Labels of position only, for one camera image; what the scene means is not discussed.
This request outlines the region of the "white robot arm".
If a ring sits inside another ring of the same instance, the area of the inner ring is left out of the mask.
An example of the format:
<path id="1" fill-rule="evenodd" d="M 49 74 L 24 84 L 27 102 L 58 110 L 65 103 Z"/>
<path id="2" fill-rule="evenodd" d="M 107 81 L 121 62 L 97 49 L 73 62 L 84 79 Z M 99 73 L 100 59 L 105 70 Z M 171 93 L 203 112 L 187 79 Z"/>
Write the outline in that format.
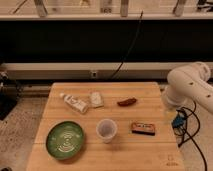
<path id="1" fill-rule="evenodd" d="M 204 62 L 180 66 L 168 73 L 168 85 L 161 95 L 166 123 L 173 122 L 176 110 L 183 107 L 188 99 L 213 114 L 213 86 L 207 83 L 210 76 L 211 70 Z"/>

